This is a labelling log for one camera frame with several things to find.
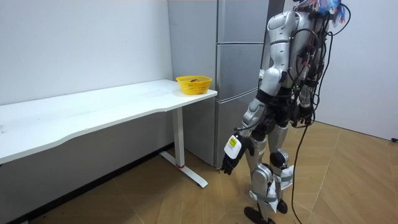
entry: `floor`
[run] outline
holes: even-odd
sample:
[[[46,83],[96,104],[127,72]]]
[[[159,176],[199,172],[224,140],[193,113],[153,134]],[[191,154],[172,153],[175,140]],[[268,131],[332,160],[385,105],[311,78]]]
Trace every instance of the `floor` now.
[[[284,150],[291,158],[302,131],[289,129]],[[189,152],[186,157],[187,166],[208,181],[204,189],[157,156],[31,223],[250,224],[243,214],[245,206],[255,206],[246,160],[228,176]],[[303,223],[398,222],[398,144],[315,123],[296,176],[295,210]],[[273,214],[277,224],[298,224],[291,190],[285,190],[289,213]]]

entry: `yellow basket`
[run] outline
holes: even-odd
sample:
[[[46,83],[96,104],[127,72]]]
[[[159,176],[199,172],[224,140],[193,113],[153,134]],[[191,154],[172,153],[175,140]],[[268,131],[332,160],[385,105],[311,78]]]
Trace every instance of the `yellow basket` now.
[[[178,77],[176,80],[180,85],[181,91],[187,95],[206,93],[211,83],[211,78],[199,75]]]

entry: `white table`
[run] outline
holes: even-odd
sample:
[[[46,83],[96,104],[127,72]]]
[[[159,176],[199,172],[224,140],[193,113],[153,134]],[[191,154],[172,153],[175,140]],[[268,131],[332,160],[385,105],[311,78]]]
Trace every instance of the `white table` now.
[[[157,80],[0,106],[0,164],[99,129],[172,110],[176,158],[160,154],[205,187],[207,182],[184,166],[182,107],[216,95],[208,90],[188,96],[177,82]]]

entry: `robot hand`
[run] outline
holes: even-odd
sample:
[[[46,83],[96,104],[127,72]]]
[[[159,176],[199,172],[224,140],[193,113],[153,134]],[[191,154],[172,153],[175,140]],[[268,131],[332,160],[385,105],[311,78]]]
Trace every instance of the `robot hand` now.
[[[223,165],[221,170],[225,174],[231,175],[232,170],[238,165],[239,160],[243,157],[245,150],[248,148],[250,140],[242,137],[239,133],[233,134],[227,144],[225,145],[224,151],[225,156],[223,159]]]

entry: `table leg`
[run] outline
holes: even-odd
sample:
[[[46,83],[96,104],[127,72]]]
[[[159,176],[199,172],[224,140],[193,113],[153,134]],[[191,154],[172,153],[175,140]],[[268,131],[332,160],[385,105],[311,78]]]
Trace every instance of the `table leg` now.
[[[166,158],[171,163],[175,164],[182,172],[187,174],[200,187],[204,188],[207,186],[207,181],[205,181],[202,177],[200,177],[194,171],[185,166],[182,108],[177,108],[172,112],[173,112],[175,158],[172,157],[167,152],[161,152],[160,155]]]

